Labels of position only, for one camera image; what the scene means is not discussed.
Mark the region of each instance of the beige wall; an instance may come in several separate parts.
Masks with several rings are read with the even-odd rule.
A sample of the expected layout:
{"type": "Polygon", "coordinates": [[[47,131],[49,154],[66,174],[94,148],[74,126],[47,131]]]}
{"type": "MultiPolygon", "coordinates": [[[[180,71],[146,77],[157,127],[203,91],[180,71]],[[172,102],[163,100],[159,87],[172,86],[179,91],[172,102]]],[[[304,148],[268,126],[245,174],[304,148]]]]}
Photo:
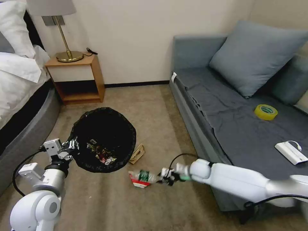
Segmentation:
{"type": "MultiPolygon", "coordinates": [[[[308,0],[256,0],[249,20],[269,26],[308,30],[308,0]]],[[[308,55],[308,44],[300,53],[308,55]]],[[[308,91],[297,104],[308,108],[308,91]]]]}
{"type": "MultiPolygon", "coordinates": [[[[230,31],[254,0],[73,0],[64,17],[70,49],[99,53],[106,84],[168,80],[176,34],[230,31]]],[[[50,55],[64,51],[59,31],[33,21],[50,55]]]]}

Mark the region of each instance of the gray pillow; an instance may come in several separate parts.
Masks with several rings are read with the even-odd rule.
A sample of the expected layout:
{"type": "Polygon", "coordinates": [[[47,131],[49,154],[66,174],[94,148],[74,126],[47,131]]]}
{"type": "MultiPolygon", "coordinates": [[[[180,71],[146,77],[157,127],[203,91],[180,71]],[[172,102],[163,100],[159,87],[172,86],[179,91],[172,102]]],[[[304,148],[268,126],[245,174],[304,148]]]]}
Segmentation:
{"type": "Polygon", "coordinates": [[[274,77],[270,93],[285,104],[296,104],[308,89],[308,58],[295,56],[274,77]]]}
{"type": "Polygon", "coordinates": [[[4,35],[0,32],[0,52],[15,53],[9,41],[6,40],[4,35]]]}
{"type": "Polygon", "coordinates": [[[239,21],[213,56],[210,67],[248,98],[281,69],[307,40],[308,31],[239,21]]]}

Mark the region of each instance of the dark gray blanket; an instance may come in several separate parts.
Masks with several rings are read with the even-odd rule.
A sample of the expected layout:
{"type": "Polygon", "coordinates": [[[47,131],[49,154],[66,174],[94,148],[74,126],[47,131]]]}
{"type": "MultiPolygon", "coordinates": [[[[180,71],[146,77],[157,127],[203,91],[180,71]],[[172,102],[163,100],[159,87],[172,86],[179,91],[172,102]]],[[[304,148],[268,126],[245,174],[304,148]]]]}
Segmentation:
{"type": "Polygon", "coordinates": [[[274,147],[276,143],[295,140],[308,156],[306,114],[267,95],[244,99],[210,68],[175,72],[235,166],[258,171],[270,179],[308,175],[308,163],[294,166],[274,147]],[[259,119],[254,114],[258,104],[275,107],[278,115],[272,121],[259,119]]]}

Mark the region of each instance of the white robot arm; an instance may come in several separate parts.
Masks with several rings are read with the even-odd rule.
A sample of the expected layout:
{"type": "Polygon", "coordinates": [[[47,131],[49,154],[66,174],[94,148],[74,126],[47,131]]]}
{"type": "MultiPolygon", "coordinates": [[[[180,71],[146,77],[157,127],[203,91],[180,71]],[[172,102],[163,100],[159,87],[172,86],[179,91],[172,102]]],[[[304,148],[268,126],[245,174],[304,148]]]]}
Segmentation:
{"type": "Polygon", "coordinates": [[[24,165],[19,175],[28,180],[33,191],[21,198],[13,207],[10,224],[15,231],[53,231],[61,214],[61,201],[65,196],[64,179],[68,175],[74,141],[62,146],[59,139],[44,143],[51,164],[45,170],[37,163],[24,165]]]}
{"type": "Polygon", "coordinates": [[[164,176],[167,181],[173,174],[179,175],[180,179],[190,178],[208,184],[213,188],[253,203],[272,197],[282,197],[266,202],[287,208],[295,206],[296,201],[299,200],[308,221],[308,176],[291,175],[286,180],[275,181],[250,169],[211,163],[204,159],[197,159],[190,166],[178,163],[175,169],[170,171],[163,168],[161,172],[161,176],[164,176]],[[293,195],[293,197],[283,197],[286,195],[293,195]]]}

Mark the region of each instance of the baseboard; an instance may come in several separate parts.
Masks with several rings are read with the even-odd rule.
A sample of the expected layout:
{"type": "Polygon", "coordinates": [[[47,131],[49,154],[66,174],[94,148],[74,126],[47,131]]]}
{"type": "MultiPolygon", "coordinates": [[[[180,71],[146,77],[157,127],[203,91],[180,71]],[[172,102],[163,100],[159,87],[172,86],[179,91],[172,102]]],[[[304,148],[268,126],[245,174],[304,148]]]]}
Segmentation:
{"type": "Polygon", "coordinates": [[[105,84],[105,88],[136,87],[136,86],[161,85],[161,84],[169,84],[169,80],[150,81],[150,82],[134,82],[134,83],[113,83],[113,84],[105,84]]]}

